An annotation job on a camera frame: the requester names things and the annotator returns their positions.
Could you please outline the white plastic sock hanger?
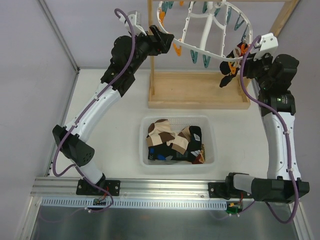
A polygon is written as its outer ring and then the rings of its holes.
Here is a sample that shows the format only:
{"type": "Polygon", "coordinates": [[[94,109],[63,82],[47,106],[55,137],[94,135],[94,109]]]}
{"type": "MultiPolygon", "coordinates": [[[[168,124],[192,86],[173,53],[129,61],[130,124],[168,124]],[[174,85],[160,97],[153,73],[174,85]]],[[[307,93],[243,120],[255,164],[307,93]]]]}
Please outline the white plastic sock hanger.
{"type": "Polygon", "coordinates": [[[224,48],[226,45],[227,26],[230,23],[232,13],[237,14],[237,20],[233,29],[237,31],[240,27],[245,26],[240,42],[248,45],[252,43],[253,28],[251,22],[249,21],[248,17],[234,4],[226,0],[221,0],[218,2],[205,1],[203,3],[202,13],[193,12],[194,5],[194,1],[189,3],[181,37],[174,38],[172,43],[180,45],[182,49],[188,49],[189,51],[194,50],[198,52],[198,56],[207,55],[210,56],[211,59],[227,61],[229,58],[227,58],[224,54],[224,48]],[[197,45],[192,45],[186,41],[189,24],[194,19],[205,19],[200,43],[197,45]],[[218,30],[220,30],[220,44],[218,45],[219,49],[217,53],[213,53],[206,49],[212,26],[215,26],[218,28],[218,30]]]}

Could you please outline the beige brown patterned sock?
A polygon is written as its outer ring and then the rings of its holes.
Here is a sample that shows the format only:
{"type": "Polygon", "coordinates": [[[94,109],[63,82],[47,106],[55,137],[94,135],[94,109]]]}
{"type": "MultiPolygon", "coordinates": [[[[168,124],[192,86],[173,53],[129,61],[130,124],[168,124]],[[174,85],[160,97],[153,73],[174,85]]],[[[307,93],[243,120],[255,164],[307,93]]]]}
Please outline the beige brown patterned sock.
{"type": "Polygon", "coordinates": [[[190,126],[185,127],[179,133],[172,131],[168,119],[159,119],[148,127],[146,142],[148,147],[166,143],[172,145],[172,149],[184,154],[191,141],[190,126]]]}

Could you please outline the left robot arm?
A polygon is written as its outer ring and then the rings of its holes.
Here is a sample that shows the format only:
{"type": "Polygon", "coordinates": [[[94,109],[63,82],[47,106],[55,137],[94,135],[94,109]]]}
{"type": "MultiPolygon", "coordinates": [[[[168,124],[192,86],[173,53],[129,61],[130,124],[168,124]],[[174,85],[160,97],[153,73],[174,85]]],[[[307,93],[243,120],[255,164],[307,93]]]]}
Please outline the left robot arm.
{"type": "Polygon", "coordinates": [[[150,32],[124,35],[114,41],[110,65],[94,95],[71,122],[65,126],[56,125],[52,130],[57,152],[71,160],[94,195],[105,190],[106,177],[92,160],[95,150],[87,144],[92,131],[131,87],[136,71],[147,57],[168,53],[175,38],[171,33],[160,31],[156,25],[149,29],[150,32]]]}

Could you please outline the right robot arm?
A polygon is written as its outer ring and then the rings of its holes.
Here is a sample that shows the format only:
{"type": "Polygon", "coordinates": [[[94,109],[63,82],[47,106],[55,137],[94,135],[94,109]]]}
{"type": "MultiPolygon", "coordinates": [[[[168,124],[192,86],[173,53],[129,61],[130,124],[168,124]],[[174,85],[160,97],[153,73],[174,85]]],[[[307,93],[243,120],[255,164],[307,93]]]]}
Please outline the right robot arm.
{"type": "Polygon", "coordinates": [[[249,54],[243,76],[257,84],[261,120],[267,142],[269,163],[266,178],[231,172],[224,191],[234,198],[248,193],[257,202],[292,203],[310,191],[298,169],[294,143],[295,98],[289,91],[299,61],[288,54],[272,57],[266,53],[255,59],[249,54]]]}

